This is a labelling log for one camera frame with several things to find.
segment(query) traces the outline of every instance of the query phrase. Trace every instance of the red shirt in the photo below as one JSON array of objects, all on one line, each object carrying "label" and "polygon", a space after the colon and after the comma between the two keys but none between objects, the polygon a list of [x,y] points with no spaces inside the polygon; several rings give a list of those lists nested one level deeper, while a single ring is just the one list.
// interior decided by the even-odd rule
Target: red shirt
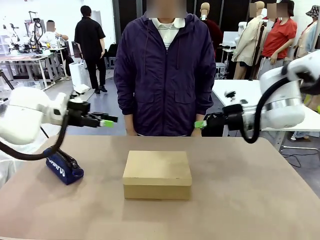
[{"label": "red shirt", "polygon": [[[281,21],[277,21],[272,30],[269,32],[262,51],[262,56],[271,57],[277,49],[282,47],[290,39],[294,39],[297,33],[297,23],[291,18],[280,25]],[[284,59],[288,54],[288,48],[279,52],[278,59]]]}]

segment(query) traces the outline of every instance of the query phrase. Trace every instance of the jacket drawstring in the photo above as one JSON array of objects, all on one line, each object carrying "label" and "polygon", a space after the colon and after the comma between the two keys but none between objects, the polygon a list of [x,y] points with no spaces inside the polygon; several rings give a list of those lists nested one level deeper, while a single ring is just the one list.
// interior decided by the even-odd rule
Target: jacket drawstring
[{"label": "jacket drawstring", "polygon": [[148,32],[148,34],[147,34],[147,37],[146,37],[146,41],[145,41],[145,47],[144,47],[144,74],[147,74],[147,69],[146,69],[146,57],[147,57],[147,44],[148,44],[148,40],[149,40],[149,32],[150,32],[150,30],[149,30],[149,27],[148,27],[148,25],[146,26],[146,28],[147,28],[147,32]]},{"label": "jacket drawstring", "polygon": [[179,38],[179,42],[178,42],[178,52],[176,54],[176,69],[179,69],[179,51],[180,51],[180,38]]}]

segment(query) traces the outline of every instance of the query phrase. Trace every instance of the man in black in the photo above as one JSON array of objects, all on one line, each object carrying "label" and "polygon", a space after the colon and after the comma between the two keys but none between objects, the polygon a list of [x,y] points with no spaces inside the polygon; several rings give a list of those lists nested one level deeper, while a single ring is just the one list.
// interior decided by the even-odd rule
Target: man in black
[{"label": "man in black", "polygon": [[[99,23],[91,19],[91,8],[82,6],[83,18],[75,27],[74,41],[78,44],[90,76],[92,88],[96,94],[106,93],[106,64],[105,41],[106,37]],[[99,70],[100,86],[98,85],[96,66]]]}]

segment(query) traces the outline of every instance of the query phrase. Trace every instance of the beige coat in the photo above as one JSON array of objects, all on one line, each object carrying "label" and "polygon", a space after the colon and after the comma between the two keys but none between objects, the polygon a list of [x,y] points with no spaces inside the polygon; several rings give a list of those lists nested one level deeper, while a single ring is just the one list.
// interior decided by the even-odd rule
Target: beige coat
[{"label": "beige coat", "polygon": [[306,30],[304,30],[303,34],[301,34],[296,47],[298,47],[297,53],[296,53],[296,58],[302,58],[305,55],[308,54],[308,50],[306,49],[307,47],[307,40],[310,38],[310,34],[313,34],[314,31],[312,31],[313,28],[317,27],[317,21],[312,23]]},{"label": "beige coat", "polygon": [[246,29],[242,32],[233,54],[233,62],[245,62],[249,66],[253,65],[255,49],[260,35],[260,20],[262,18],[263,16],[259,15],[252,19],[248,23]]}]

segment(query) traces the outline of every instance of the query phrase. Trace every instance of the jacket zipper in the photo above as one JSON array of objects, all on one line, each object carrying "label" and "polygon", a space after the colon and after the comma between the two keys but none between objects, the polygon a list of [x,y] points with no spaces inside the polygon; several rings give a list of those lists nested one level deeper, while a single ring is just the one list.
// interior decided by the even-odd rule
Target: jacket zipper
[{"label": "jacket zipper", "polygon": [[163,43],[164,49],[165,49],[165,66],[164,66],[164,85],[163,85],[163,113],[162,113],[162,135],[165,132],[165,120],[166,120],[166,83],[167,83],[167,72],[168,72],[168,52],[170,47],[173,45],[174,42],[177,41],[178,38],[180,38],[181,36],[185,35],[187,32],[181,33],[181,34],[177,34],[175,36],[175,38],[173,39],[173,41],[171,42],[170,46],[168,47],[168,49],[166,49],[165,43],[163,41],[163,39],[161,38],[161,41]]},{"label": "jacket zipper", "polygon": [[162,135],[165,132],[165,120],[166,120],[166,83],[167,83],[167,68],[168,68],[168,50],[165,49],[165,66],[164,66],[164,84],[163,84],[163,111],[162,111]]}]

